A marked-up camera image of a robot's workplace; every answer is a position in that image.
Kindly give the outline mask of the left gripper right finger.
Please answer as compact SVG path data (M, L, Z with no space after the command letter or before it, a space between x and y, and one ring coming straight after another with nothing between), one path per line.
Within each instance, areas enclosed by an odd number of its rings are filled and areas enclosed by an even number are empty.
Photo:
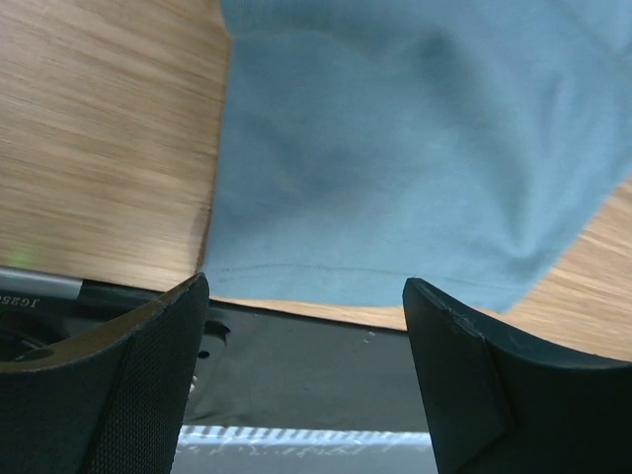
M627 473L631 366L545 341L423 280L403 290L441 473Z

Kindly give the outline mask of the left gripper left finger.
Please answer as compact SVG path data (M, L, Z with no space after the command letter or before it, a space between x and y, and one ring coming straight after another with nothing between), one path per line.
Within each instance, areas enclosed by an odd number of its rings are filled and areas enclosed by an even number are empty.
M202 274L1 364L4 473L168 473L208 304Z

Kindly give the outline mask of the blue-grey t shirt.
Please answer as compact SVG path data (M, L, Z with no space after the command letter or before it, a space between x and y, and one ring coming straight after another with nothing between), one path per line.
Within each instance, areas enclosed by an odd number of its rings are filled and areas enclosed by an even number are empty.
M220 297L509 310L631 172L627 1L225 1Z

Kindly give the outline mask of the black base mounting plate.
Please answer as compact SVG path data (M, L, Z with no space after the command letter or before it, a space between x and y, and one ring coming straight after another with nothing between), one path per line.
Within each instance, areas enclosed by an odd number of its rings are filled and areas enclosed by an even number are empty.
M210 301L185 422L331 431L428 428L406 334Z

